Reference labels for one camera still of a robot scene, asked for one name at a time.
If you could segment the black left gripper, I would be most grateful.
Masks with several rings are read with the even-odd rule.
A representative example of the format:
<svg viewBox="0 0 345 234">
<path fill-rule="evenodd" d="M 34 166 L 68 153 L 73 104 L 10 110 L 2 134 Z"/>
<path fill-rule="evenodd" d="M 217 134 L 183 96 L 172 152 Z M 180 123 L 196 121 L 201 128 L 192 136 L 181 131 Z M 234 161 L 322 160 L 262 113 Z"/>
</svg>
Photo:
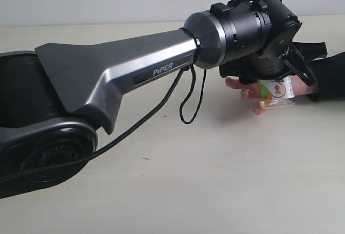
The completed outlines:
<svg viewBox="0 0 345 234">
<path fill-rule="evenodd" d="M 230 61 L 219 67 L 222 78 L 238 77 L 244 85 L 257 80 L 281 81 L 291 75 L 298 76 L 308 86 L 316 80 L 308 65 L 318 58 L 328 55 L 325 42 L 292 42 L 282 53 L 261 58 L 256 53 Z"/>
</svg>

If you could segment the person's open bare hand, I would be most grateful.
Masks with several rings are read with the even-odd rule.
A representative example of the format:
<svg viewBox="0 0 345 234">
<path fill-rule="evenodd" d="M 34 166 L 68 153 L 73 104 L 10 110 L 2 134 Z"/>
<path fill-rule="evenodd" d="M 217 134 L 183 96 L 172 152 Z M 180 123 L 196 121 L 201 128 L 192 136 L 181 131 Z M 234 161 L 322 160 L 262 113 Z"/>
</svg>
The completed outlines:
<svg viewBox="0 0 345 234">
<path fill-rule="evenodd" d="M 291 82 L 292 82 L 293 91 L 295 95 L 297 96 L 316 94 L 319 90 L 319 87 L 317 84 L 310 87 L 306 85 L 298 76 L 292 76 Z M 243 101 L 259 99 L 259 92 L 258 92 L 258 87 L 256 83 L 243 85 L 242 83 L 240 83 L 238 79 L 226 77 L 225 84 L 226 86 L 232 89 L 240 90 L 240 97 Z"/>
</svg>

